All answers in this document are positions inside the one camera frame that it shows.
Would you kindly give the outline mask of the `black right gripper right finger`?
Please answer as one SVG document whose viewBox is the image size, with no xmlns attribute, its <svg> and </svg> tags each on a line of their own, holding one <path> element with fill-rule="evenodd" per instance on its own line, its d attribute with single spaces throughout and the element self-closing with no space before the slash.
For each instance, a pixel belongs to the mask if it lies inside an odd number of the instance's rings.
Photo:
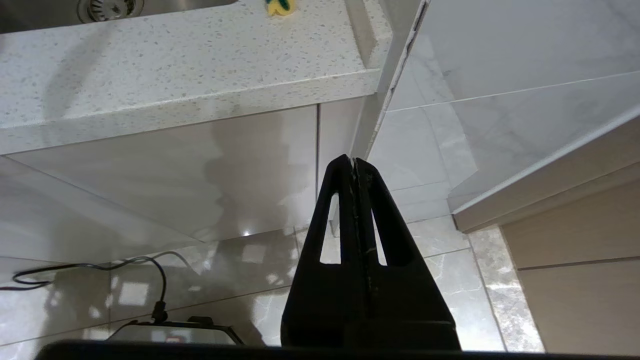
<svg viewBox="0 0 640 360">
<path fill-rule="evenodd" d="M 457 326 L 379 171 L 356 161 L 365 335 L 375 347 L 460 350 Z"/>
</svg>

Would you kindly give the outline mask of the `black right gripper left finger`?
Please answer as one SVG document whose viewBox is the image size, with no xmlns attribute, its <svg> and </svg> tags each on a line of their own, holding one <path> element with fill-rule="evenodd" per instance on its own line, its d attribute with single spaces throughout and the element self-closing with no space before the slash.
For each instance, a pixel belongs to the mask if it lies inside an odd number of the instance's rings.
<svg viewBox="0 0 640 360">
<path fill-rule="evenodd" d="M 346 330 L 363 319 L 364 285 L 347 155 L 327 165 L 281 320 L 283 347 L 342 347 Z M 339 205 L 339 264 L 322 263 L 334 195 Z"/>
</svg>

